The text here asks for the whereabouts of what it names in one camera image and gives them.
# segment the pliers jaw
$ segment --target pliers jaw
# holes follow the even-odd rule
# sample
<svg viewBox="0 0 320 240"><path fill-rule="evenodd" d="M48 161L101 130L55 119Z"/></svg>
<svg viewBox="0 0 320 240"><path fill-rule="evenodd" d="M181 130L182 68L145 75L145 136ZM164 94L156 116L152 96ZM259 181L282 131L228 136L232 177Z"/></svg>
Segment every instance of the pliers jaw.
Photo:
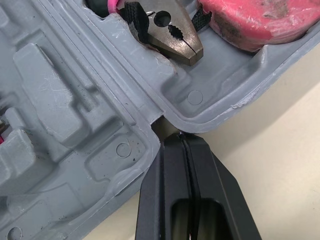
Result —
<svg viewBox="0 0 320 240"><path fill-rule="evenodd" d="M119 10L125 3L137 0L120 0ZM164 55L183 64L193 66L204 55L203 45L195 27L177 0L139 0L149 18L148 42Z"/></svg>

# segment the gray plastic tool case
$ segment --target gray plastic tool case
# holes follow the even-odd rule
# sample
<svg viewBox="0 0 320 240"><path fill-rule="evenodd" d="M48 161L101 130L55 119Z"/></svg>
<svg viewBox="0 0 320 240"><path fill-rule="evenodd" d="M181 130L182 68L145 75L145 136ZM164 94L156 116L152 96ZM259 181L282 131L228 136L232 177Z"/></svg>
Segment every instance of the gray plastic tool case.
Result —
<svg viewBox="0 0 320 240"><path fill-rule="evenodd" d="M0 240L82 239L139 190L155 120L212 130L311 50L320 25L255 55L199 35L204 57L189 67L83 0L0 0Z"/></svg>

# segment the dirt smudge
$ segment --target dirt smudge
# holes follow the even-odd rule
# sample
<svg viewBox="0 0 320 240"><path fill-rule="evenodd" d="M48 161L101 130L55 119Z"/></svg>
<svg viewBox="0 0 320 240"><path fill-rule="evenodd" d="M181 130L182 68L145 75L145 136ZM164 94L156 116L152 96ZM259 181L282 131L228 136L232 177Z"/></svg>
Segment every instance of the dirt smudge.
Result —
<svg viewBox="0 0 320 240"><path fill-rule="evenodd" d="M267 19L282 19L289 13L288 0L262 0L263 17Z"/></svg>

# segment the pink object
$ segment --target pink object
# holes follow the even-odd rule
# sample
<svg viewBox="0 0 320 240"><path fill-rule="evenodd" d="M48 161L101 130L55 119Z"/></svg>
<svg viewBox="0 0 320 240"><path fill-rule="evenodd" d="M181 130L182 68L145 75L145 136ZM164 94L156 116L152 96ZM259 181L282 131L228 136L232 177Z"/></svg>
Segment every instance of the pink object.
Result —
<svg viewBox="0 0 320 240"><path fill-rule="evenodd" d="M119 0L108 0L108 11L110 14L117 12L117 3Z"/></svg>
<svg viewBox="0 0 320 240"><path fill-rule="evenodd" d="M255 52L301 37L320 19L320 0L198 0L210 26L234 46Z"/></svg>

